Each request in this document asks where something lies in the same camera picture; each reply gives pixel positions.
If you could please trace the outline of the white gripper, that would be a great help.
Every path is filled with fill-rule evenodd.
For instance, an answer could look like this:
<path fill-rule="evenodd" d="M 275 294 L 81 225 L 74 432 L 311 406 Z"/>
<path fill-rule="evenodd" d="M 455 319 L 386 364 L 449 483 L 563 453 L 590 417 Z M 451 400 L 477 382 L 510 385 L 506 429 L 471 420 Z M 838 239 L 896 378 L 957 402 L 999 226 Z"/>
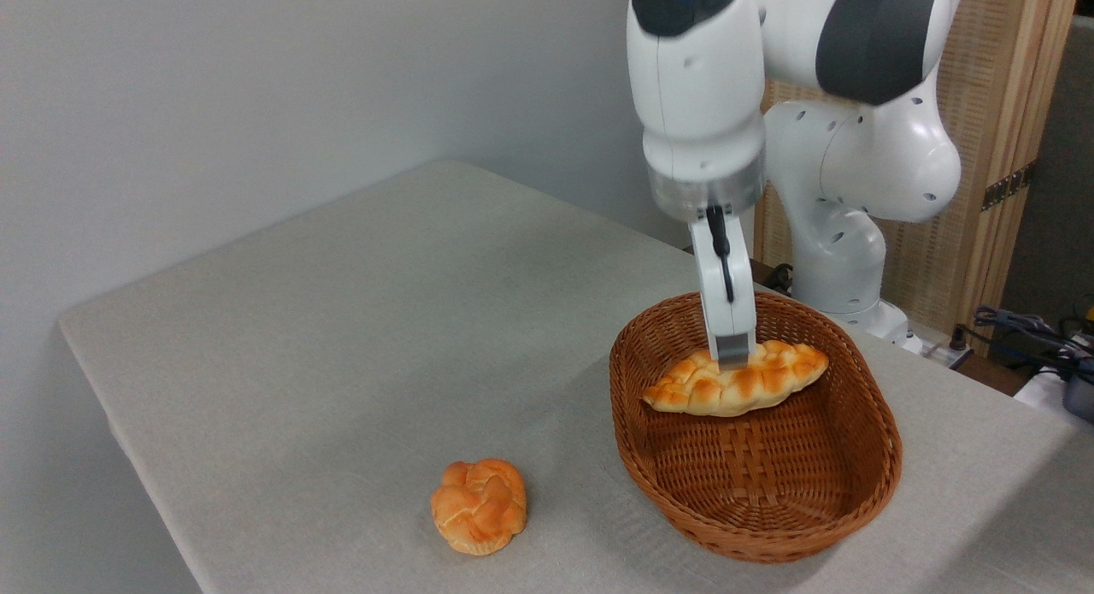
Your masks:
<path fill-rule="evenodd" d="M 689 224 L 709 336 L 721 371 L 746 368 L 757 317 L 749 248 L 740 218 L 707 209 Z"/>

